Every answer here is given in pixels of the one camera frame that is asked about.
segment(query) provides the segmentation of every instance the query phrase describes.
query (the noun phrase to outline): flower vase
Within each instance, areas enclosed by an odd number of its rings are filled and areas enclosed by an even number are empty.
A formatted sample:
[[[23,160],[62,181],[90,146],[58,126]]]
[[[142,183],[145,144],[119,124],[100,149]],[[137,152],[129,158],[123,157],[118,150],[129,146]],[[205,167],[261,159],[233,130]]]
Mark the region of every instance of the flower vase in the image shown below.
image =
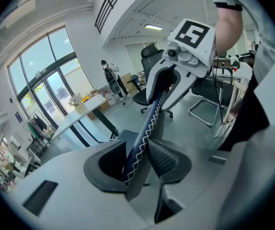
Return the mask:
[[[85,114],[87,111],[86,106],[83,103],[79,103],[77,106],[75,106],[75,110],[80,115]]]

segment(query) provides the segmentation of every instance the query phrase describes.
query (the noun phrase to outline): gray shirt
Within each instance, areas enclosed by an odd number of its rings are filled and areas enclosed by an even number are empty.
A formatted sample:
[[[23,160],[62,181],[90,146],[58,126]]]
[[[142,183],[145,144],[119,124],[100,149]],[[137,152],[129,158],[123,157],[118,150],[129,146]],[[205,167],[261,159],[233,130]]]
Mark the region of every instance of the gray shirt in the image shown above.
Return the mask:
[[[257,0],[213,0],[219,8],[240,10],[239,6],[248,12],[261,35],[261,44],[255,55],[254,75],[260,83],[275,63],[275,26]]]

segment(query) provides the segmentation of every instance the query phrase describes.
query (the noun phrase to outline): white zigzag pattern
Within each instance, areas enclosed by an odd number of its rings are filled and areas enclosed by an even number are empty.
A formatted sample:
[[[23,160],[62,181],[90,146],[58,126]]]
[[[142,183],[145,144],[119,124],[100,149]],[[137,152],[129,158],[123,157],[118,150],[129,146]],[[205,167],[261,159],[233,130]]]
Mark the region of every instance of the white zigzag pattern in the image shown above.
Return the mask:
[[[157,110],[155,111],[155,114],[153,115],[153,117],[151,119],[151,124],[148,125],[149,129],[146,130],[146,132],[145,132],[146,135],[142,138],[143,143],[139,146],[140,152],[136,154],[137,161],[132,164],[132,172],[127,174],[128,179],[126,181],[124,181],[124,183],[126,184],[127,187],[130,185],[130,181],[132,180],[132,178],[134,177],[134,175],[136,173],[136,170],[138,169],[139,162],[142,160],[143,152],[145,151],[146,144],[148,143],[148,138],[150,137],[151,131],[153,130],[153,127],[157,122],[159,110],[160,110],[160,104],[162,102],[164,95],[165,95],[165,92],[161,95],[161,98],[157,105]]]

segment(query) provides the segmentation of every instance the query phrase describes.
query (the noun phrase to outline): black sleeve trim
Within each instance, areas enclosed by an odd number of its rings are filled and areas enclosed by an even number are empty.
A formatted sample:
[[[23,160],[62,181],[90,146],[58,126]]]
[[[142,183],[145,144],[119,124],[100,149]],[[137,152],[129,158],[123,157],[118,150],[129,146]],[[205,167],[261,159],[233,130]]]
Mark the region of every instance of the black sleeve trim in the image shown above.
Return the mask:
[[[217,8],[223,8],[223,9],[230,9],[230,10],[237,10],[242,11],[243,7],[239,4],[234,5],[228,5],[226,2],[215,2],[215,5]]]

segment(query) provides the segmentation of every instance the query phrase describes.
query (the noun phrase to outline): flower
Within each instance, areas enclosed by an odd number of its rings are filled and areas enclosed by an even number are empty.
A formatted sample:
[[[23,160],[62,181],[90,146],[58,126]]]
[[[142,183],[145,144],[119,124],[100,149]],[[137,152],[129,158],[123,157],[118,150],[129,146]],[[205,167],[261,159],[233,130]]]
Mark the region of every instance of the flower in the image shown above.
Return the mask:
[[[82,101],[82,96],[80,93],[73,95],[70,99],[69,99],[69,105],[70,106],[77,106],[81,103]]]

